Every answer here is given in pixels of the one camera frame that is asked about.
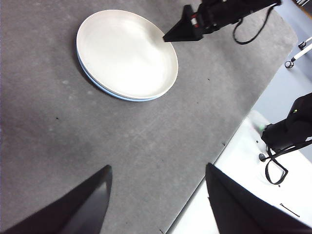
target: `white plate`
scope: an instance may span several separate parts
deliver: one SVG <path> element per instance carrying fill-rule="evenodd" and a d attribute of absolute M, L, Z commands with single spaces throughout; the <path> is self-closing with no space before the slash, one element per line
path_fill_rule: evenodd
<path fill-rule="evenodd" d="M 165 94 L 178 72 L 176 52 L 163 32 L 136 14 L 106 10 L 89 16 L 77 34 L 77 53 L 89 75 L 125 98 Z"/>
<path fill-rule="evenodd" d="M 85 69 L 84 65 L 82 64 L 80 58 L 79 58 L 79 55 L 78 55 L 78 60 L 79 60 L 79 63 L 80 65 L 82 66 L 82 69 L 83 71 L 85 72 L 85 74 L 87 75 L 87 77 L 92 81 L 93 84 L 95 84 L 99 89 L 103 90 L 104 92 L 116 97 L 116 98 L 119 98 L 121 100 L 125 100 L 125 101 L 135 101 L 135 102 L 141 102 L 141 101 L 150 101 L 150 100 L 154 100 L 156 98 L 158 98 L 157 96 L 156 97 L 152 97 L 152 98 L 147 98 L 147 99 L 133 99 L 133 98 L 128 98 L 128 97 L 123 97 L 123 96 L 119 96 L 117 94 L 114 94 L 112 93 L 111 91 L 105 89 L 103 86 L 101 86 L 95 79 L 93 79 L 93 77 L 88 73 L 88 71 Z"/>

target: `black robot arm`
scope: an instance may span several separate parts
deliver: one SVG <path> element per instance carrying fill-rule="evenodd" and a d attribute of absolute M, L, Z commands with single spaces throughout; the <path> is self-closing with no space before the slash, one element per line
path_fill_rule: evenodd
<path fill-rule="evenodd" d="M 265 167 L 265 176 L 271 184 L 280 184 L 288 173 L 276 158 L 312 144 L 312 139 L 307 140 L 308 137 L 312 137 L 312 93 L 299 97 L 286 119 L 268 125 L 262 133 L 261 138 L 267 144 L 269 156 L 265 158 L 264 154 L 260 154 L 259 159 L 263 162 L 270 159 Z M 277 182 L 272 182 L 269 175 L 269 163 L 272 161 L 284 170 Z"/>
<path fill-rule="evenodd" d="M 203 0 L 197 12 L 185 5 L 181 20 L 163 37 L 164 41 L 196 41 L 220 28 L 281 0 Z"/>

